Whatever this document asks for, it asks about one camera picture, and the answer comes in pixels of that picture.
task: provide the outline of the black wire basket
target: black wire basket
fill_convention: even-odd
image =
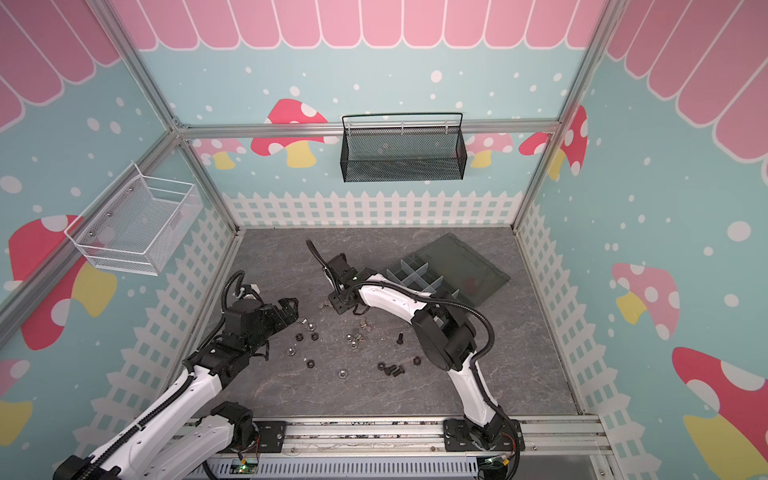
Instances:
[[[342,117],[345,182],[461,180],[467,165],[460,113]]]

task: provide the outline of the metal bracket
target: metal bracket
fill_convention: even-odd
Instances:
[[[525,450],[525,439],[523,438],[523,432],[520,428],[520,422],[512,420],[512,429],[505,424],[502,424],[502,431],[496,438],[496,440],[490,445],[487,450],[478,446],[470,436],[469,423],[464,419],[446,419],[442,423],[442,430],[445,435],[445,451],[446,452],[510,452],[513,448],[520,449],[521,452]],[[517,445],[512,446],[512,442],[507,437],[515,439]]]

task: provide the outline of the wall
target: wall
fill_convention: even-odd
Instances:
[[[584,168],[521,226],[627,480],[768,476],[765,18],[632,0],[583,101]]]
[[[281,98],[344,114],[556,118],[604,0],[115,0],[185,124]]]
[[[288,148],[268,138],[202,139],[192,145],[240,225],[501,226],[514,220],[546,139],[546,134],[466,135],[464,180],[348,184],[335,137],[297,139]]]
[[[178,153],[153,175],[195,181]],[[55,299],[53,313],[44,301],[0,350],[0,463],[9,478],[50,478],[59,462],[88,455],[161,393],[231,237],[203,200],[160,276],[96,270],[83,260],[68,274],[72,299]],[[54,323],[36,320],[46,317]]]

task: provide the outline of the gray marble surface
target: gray marble surface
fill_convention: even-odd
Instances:
[[[571,394],[552,339],[508,228],[350,228],[248,230],[233,264],[258,283],[268,303],[299,299],[300,316],[317,325],[319,339],[298,323],[270,339],[270,361],[252,358],[249,366],[200,411],[224,400],[253,409],[254,416],[298,415],[461,415],[462,404],[446,373],[424,358],[410,325],[378,309],[365,316],[320,309],[331,286],[306,248],[311,238],[326,260],[346,253],[357,270],[384,271],[447,232],[477,250],[511,280],[480,307],[493,323],[493,350],[478,362],[492,395],[509,414],[575,414]],[[361,330],[365,318],[371,331]],[[208,328],[218,321],[209,320]],[[478,347],[487,336],[476,322]],[[295,335],[303,333],[297,342]],[[347,333],[361,332],[364,343],[351,349]],[[396,343],[403,332],[405,341]],[[288,356],[289,347],[296,349]],[[413,365],[413,357],[424,362]],[[312,359],[316,366],[306,367]],[[386,376],[376,363],[403,364],[406,373]],[[349,377],[340,379],[346,369]]]

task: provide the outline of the black cable sleeve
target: black cable sleeve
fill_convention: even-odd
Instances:
[[[310,253],[313,257],[315,257],[315,260],[320,262],[320,265],[323,266],[323,272],[325,272],[326,276],[331,280],[331,283],[333,284],[333,291],[336,293],[336,295],[341,296],[341,288],[339,287],[339,279],[336,278],[336,274],[331,270],[331,267],[326,263],[325,260],[320,256],[320,253],[315,248],[315,244],[312,243],[312,240],[309,238],[306,239],[306,246],[310,249]]]

